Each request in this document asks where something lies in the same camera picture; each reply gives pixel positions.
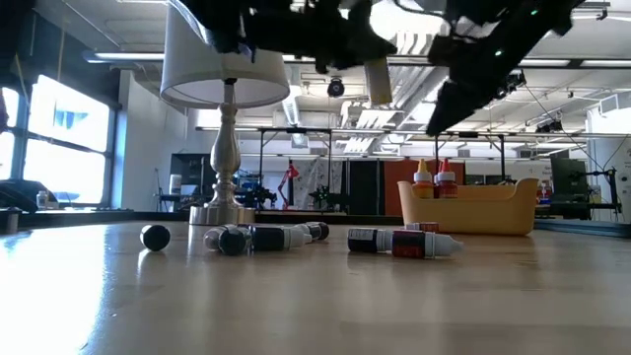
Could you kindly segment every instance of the glass window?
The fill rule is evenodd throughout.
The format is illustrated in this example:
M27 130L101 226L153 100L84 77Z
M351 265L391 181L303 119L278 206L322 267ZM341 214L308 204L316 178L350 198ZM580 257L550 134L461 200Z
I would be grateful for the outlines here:
M30 132L104 152L108 123L105 104L45 76L33 86Z
M2 89L2 95L4 96L4 104L7 107L7 113L9 113L9 127L15 127L18 121L20 96L17 92L6 88Z
M11 163L13 161L13 143L15 137L9 132L0 134L0 179L11 176Z
M24 179L37 180L60 203L101 203L105 157L30 139Z

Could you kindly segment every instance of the paint bottle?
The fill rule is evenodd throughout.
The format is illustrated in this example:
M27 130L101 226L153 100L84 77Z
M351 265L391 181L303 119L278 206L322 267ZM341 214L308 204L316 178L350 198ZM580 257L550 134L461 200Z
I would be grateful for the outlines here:
M303 226L268 227L252 226L252 245L254 251L281 251L299 248L311 243L311 234L305 233Z
M425 160L418 162L418 172L414 174L412 193L418 198L434 198L434 184L432 174L427 171Z
M392 256L435 258L450 256L463 250L464 243L451 236L422 231L384 231L351 229L348 231L348 248L359 252L392 252Z
M457 198L456 174L450 168L450 162L445 159L438 173L439 198Z
M420 222L420 223L408 223L403 228L406 231L422 231L422 232L441 232L439 224L436 222Z
M211 228L204 234L204 245L213 251L219 250L219 236L236 227L235 225L225 225Z
M312 242L323 241L328 237L328 226L323 222L307 222L295 227L301 228L303 233L312 236Z
M210 229L204 235L204 245L225 255L240 255L251 249L251 229L248 225L225 225Z
M237 226L222 233L219 236L219 250L229 256L249 253L252 250L251 228Z

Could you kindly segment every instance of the wooden table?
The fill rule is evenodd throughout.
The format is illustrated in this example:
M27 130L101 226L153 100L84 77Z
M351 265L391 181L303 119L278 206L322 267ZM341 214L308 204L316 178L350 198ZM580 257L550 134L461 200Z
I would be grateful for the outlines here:
M631 244L457 237L451 259L326 243L227 257L184 223L0 238L0 354L629 354Z

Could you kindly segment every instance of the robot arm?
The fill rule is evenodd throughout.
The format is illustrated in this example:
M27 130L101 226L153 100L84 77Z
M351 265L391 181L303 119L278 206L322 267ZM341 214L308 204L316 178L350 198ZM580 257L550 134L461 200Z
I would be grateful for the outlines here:
M437 36L429 53L436 65L450 68L448 80L427 127L438 135L500 99L509 75L549 32L564 35L572 28L571 13L585 0L448 0L445 18L452 32ZM477 25L497 23L491 35L471 39L455 34L457 20Z
M337 8L340 0L306 0L300 12L292 0L169 0L199 37L220 53L266 49L315 59L315 68L346 69L383 59L396 47L370 26L371 0L356 0L348 19ZM551 30L564 35L572 28L572 10L585 0L416 0L425 10L407 11L443 17L452 30L437 35L430 61L450 68L427 127L430 135L468 118L489 104L510 83L507 78ZM443 15L435 12L444 7ZM491 35L470 38L456 33L466 17L478 26L495 24Z
M169 1L220 53L247 53L255 60L260 48L308 56L320 73L328 66L346 69L396 53L370 27L371 0L356 1L348 20L338 11L340 0L308 0L301 12L291 9L292 0Z
M287 183L287 180L289 178L297 178L299 175L300 173L298 173L296 168L294 168L294 165L290 164L289 169L287 169L287 172L285 172L283 179L280 181L280 184L278 185L278 193L280 193L280 196L283 199L284 210L286 210L289 207L289 201L287 200L287 197L285 197L285 194L283 193L283 187L285 186L285 183Z

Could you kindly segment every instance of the bottle label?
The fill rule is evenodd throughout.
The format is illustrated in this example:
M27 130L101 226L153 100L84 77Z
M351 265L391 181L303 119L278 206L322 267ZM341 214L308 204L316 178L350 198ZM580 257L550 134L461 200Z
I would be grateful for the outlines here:
M377 236L379 230L352 229L348 231L348 239L355 241L371 241Z
M275 227L252 227L254 251L279 251L285 249L285 232Z
M379 230L351 229L348 231L348 248L351 251L377 252Z
M425 233L395 231L392 235L392 255L397 257L425 257Z

